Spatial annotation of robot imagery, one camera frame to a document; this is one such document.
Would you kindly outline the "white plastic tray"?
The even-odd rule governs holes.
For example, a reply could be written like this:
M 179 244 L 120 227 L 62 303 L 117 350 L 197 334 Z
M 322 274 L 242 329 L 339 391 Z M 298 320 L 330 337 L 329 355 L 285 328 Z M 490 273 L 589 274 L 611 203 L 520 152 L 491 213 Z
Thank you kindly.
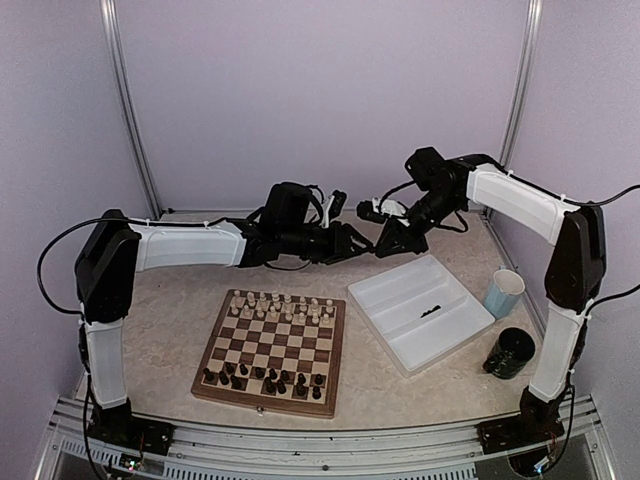
M 495 322 L 432 255 L 353 283 L 347 291 L 349 301 L 405 378 L 458 351 Z M 420 318 L 435 305 L 442 308 Z

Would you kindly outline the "wooden chess board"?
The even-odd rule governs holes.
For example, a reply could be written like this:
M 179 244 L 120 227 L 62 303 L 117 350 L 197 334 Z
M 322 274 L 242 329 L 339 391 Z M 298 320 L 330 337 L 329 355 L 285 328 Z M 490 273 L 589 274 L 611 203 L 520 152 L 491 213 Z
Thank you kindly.
M 341 299 L 256 290 L 227 291 L 213 330 L 204 350 L 191 387 L 192 394 L 203 400 L 262 411 L 331 419 L 335 415 L 341 371 L 346 303 Z M 241 390 L 231 388 L 224 371 L 226 362 L 235 365 Z M 247 376 L 239 372 L 245 364 Z M 255 368 L 265 370 L 258 379 Z M 213 384 L 204 381 L 203 369 L 215 374 Z M 278 374 L 287 370 L 286 393 L 265 391 L 269 369 Z M 224 372 L 229 383 L 222 385 L 218 374 Z M 295 395 L 298 373 L 306 376 L 307 396 Z M 324 383 L 316 385 L 314 377 L 322 374 Z M 312 398 L 319 386 L 322 396 Z

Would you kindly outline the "black chess piece eleventh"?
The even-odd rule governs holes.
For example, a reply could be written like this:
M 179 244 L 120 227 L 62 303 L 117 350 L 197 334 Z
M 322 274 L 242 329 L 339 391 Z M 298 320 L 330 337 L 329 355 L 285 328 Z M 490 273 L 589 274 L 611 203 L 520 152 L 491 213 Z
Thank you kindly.
M 307 387 L 302 383 L 295 385 L 295 395 L 299 398 L 305 398 L 307 396 Z

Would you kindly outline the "black chess piece thirteenth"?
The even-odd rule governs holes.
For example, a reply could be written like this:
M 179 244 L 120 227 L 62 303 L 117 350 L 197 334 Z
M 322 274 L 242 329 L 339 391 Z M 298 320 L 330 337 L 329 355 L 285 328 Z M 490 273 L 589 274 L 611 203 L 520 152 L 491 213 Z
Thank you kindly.
M 230 381 L 231 381 L 231 388 L 234 390 L 241 390 L 243 388 L 243 383 L 242 381 L 236 377 L 235 375 L 232 375 L 230 377 Z

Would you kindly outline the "black chess rook corner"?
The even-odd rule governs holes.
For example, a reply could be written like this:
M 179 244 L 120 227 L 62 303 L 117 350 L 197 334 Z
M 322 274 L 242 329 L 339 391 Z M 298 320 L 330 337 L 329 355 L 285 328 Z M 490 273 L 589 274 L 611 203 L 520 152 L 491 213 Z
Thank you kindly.
M 215 374 L 208 368 L 203 369 L 204 381 L 208 384 L 213 384 L 216 377 Z

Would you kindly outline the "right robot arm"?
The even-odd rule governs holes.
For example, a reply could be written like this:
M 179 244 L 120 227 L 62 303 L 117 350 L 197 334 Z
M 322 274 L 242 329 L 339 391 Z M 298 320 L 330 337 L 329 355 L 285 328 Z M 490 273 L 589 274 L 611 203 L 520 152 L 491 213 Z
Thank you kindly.
M 559 405 L 584 349 L 588 309 L 606 272 L 602 209 L 574 205 L 507 172 L 486 154 L 444 159 L 435 148 L 415 151 L 405 163 L 423 197 L 405 208 L 387 195 L 359 204 L 362 219 L 380 223 L 374 253 L 423 253 L 426 234 L 469 203 L 483 205 L 528 227 L 553 247 L 544 287 L 549 301 L 536 371 L 524 389 L 518 415 L 498 427 L 523 444 L 542 434 L 561 435 Z

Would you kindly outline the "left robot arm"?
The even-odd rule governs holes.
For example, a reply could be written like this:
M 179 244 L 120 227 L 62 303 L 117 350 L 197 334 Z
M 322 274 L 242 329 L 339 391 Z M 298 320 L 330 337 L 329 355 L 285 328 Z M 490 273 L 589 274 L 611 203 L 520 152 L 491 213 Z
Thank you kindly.
M 140 434 L 127 390 L 124 322 L 143 277 L 200 268 L 275 267 L 285 256 L 331 265 L 371 249 L 339 218 L 345 196 L 281 182 L 244 218 L 175 223 L 105 212 L 75 264 L 83 359 L 94 421 L 121 445 Z M 192 380 L 200 399 L 332 418 L 341 368 L 345 303 L 291 291 L 235 287 L 223 293 Z

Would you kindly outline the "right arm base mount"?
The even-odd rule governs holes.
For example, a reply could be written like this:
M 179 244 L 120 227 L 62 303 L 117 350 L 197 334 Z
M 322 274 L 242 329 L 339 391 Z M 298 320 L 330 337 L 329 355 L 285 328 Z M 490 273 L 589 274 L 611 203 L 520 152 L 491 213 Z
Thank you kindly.
M 489 420 L 477 425 L 479 441 L 485 455 L 504 452 L 561 437 L 565 433 L 560 420 L 527 424 L 520 415 Z

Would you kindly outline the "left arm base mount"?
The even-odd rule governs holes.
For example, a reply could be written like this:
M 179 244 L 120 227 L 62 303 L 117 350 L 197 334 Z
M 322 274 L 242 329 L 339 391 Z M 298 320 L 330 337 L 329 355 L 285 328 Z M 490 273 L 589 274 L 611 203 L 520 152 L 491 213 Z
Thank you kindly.
M 167 422 L 136 416 L 125 419 L 93 420 L 88 436 L 105 443 L 166 456 L 171 446 L 174 426 Z

